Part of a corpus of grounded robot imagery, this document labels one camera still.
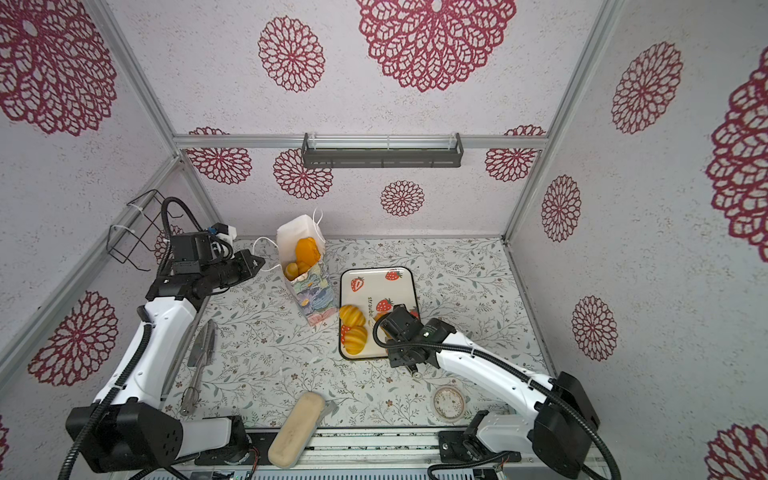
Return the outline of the long twisted orange bread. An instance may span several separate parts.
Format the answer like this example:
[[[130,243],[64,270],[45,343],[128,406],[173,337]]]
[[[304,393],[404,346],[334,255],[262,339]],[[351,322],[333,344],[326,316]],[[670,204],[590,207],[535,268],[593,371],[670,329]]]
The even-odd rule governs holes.
[[[299,239],[295,247],[296,263],[312,267],[319,262],[322,255],[313,237]]]

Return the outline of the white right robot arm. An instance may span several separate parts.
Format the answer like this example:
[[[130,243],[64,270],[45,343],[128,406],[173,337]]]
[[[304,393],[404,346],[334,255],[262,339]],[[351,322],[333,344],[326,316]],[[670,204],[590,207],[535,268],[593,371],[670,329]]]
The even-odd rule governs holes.
[[[417,372],[428,364],[467,379],[512,408],[510,414],[478,413],[449,448],[459,466],[535,455],[569,479],[598,473],[587,463],[600,420],[581,382],[561,372],[538,374],[488,352],[454,326],[433,318],[422,323],[405,310],[384,315],[373,326],[375,343],[392,367]]]

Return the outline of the floral paper gift bag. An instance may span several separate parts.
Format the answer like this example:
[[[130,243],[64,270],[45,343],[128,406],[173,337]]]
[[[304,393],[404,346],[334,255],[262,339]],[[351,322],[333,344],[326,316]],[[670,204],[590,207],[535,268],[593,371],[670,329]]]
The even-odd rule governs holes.
[[[321,209],[315,208],[311,215],[302,214],[281,225],[274,239],[258,237],[250,247],[253,255],[256,255],[256,247],[260,244],[268,243],[273,247],[278,260],[273,266],[264,267],[264,269],[279,271],[287,290],[310,326],[323,323],[335,315],[339,308],[332,281],[324,263],[326,239],[320,227],[323,215]],[[308,272],[289,282],[284,276],[284,267],[291,262],[296,262],[296,243],[299,239],[306,237],[313,237],[316,240],[322,257],[318,263],[310,267]]]

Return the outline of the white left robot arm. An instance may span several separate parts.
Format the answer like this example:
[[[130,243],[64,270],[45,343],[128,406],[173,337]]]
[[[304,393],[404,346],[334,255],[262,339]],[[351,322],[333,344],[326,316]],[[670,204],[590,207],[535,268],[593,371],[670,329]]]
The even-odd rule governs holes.
[[[239,462],[250,453],[250,439],[239,416],[179,420],[162,411],[163,388],[181,354],[203,301],[254,278],[263,258],[239,250],[211,265],[184,273],[180,262],[156,276],[140,324],[109,382],[86,407],[71,410],[65,428],[73,440],[59,478],[72,476],[83,458],[95,473],[164,469],[197,456]]]

